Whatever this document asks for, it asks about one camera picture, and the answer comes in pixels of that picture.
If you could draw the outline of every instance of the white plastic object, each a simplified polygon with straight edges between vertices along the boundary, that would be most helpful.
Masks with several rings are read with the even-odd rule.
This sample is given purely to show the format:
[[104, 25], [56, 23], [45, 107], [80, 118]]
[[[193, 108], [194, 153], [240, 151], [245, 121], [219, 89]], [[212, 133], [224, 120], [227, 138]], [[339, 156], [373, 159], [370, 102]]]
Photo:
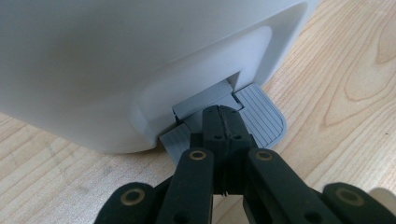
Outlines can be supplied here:
[[0, 2], [0, 111], [84, 147], [156, 146], [172, 106], [263, 84], [317, 0]]

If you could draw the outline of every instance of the wood grain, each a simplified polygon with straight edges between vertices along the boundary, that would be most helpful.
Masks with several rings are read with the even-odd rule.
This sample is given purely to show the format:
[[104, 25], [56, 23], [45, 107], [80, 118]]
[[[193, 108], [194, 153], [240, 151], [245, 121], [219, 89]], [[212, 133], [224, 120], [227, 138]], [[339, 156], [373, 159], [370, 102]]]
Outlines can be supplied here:
[[[309, 186], [396, 193], [395, 1], [322, 1], [263, 88], [289, 126], [274, 150]], [[174, 171], [161, 146], [107, 155], [0, 115], [1, 223], [92, 223], [116, 188]], [[240, 197], [214, 210], [214, 223], [247, 222]]]

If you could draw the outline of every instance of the gray plastic part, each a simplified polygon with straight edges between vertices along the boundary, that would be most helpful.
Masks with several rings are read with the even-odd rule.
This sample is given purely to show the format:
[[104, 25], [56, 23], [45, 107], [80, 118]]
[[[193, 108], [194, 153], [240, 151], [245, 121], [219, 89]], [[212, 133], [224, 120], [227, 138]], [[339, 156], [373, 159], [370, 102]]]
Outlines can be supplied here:
[[[235, 110], [240, 110], [242, 108], [242, 106], [235, 101], [231, 94], [218, 99], [216, 102], [206, 105], [204, 109], [211, 105], [226, 105]], [[202, 111], [203, 110], [200, 110], [183, 120], [192, 133], [202, 132]]]
[[218, 99], [230, 95], [231, 92], [233, 92], [233, 88], [227, 80], [223, 80], [172, 108], [179, 119], [185, 119], [189, 115], [213, 105]]
[[190, 135], [189, 128], [183, 123], [160, 137], [174, 164], [178, 164], [181, 154], [190, 148]]
[[[226, 89], [223, 82], [219, 86], [222, 90]], [[175, 164], [178, 163], [181, 154], [190, 147], [191, 133], [202, 131], [202, 110], [210, 105], [227, 105], [234, 109], [239, 109], [242, 106], [239, 113], [247, 126], [247, 130], [256, 140], [258, 147], [271, 149], [286, 134], [287, 124], [282, 113], [262, 91], [261, 87], [255, 83], [234, 93], [233, 96], [229, 93], [227, 96], [223, 96], [210, 104], [207, 104], [207, 102], [203, 103], [205, 101], [205, 97], [202, 98], [204, 94], [199, 97], [196, 97], [197, 95], [191, 97], [191, 99], [199, 100], [200, 102], [197, 103], [201, 103], [201, 106], [196, 106], [198, 104], [195, 105], [193, 101], [189, 104], [194, 105], [195, 108], [200, 107], [199, 110], [189, 116], [185, 113], [185, 111], [189, 110], [187, 107], [178, 110], [183, 112], [184, 117], [187, 117], [183, 120], [185, 123], [160, 137], [166, 151]]]
[[271, 149], [285, 136], [285, 118], [259, 85], [251, 84], [235, 97], [244, 106], [239, 113], [258, 147]]

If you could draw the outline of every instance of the screw hole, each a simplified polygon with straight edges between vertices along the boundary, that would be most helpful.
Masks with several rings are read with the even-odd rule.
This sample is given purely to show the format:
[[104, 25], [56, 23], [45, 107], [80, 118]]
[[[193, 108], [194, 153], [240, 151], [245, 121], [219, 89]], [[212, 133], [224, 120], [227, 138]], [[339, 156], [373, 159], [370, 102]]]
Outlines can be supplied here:
[[121, 203], [126, 206], [139, 204], [145, 198], [145, 191], [139, 188], [128, 189], [121, 195]]
[[193, 151], [190, 153], [190, 158], [195, 160], [195, 161], [201, 161], [204, 158], [206, 158], [206, 153], [204, 153], [203, 151]]
[[310, 223], [321, 223], [323, 220], [320, 214], [316, 212], [307, 212], [305, 213], [304, 218]]
[[174, 215], [174, 221], [177, 224], [189, 223], [191, 219], [190, 213], [186, 211], [178, 212]]
[[259, 151], [256, 153], [256, 158], [261, 161], [270, 161], [273, 158], [273, 156], [269, 152]]
[[363, 198], [352, 190], [340, 188], [335, 192], [335, 195], [344, 203], [348, 203], [353, 206], [364, 205]]

